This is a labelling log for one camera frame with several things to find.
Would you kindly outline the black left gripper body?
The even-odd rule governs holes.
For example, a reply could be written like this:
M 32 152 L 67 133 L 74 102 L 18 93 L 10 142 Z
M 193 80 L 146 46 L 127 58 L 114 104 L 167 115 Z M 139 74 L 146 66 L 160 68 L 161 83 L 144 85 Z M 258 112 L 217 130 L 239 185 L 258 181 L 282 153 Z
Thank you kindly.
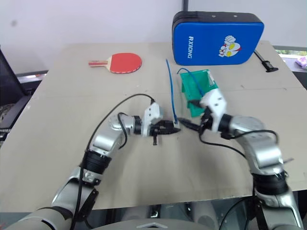
M 165 129 L 167 127 L 162 127 L 162 126 L 159 126 L 159 122 L 154 124 L 154 125 L 151 125 L 150 127 L 150 136 L 153 137 L 153 145 L 156 146 L 157 145 L 157 136 L 158 136 L 158 130 L 159 129 Z

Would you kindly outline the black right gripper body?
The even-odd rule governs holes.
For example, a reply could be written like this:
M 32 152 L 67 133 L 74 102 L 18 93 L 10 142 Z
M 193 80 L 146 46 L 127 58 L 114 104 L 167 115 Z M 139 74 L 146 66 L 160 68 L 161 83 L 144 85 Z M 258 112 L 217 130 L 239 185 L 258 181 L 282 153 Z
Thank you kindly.
M 206 108 L 204 110 L 204 113 L 201 117 L 201 123 L 200 123 L 200 127 L 201 127 L 201 130 L 211 130 L 212 128 L 212 125 L 213 125 L 213 118 L 211 116 L 211 110 L 210 108 Z

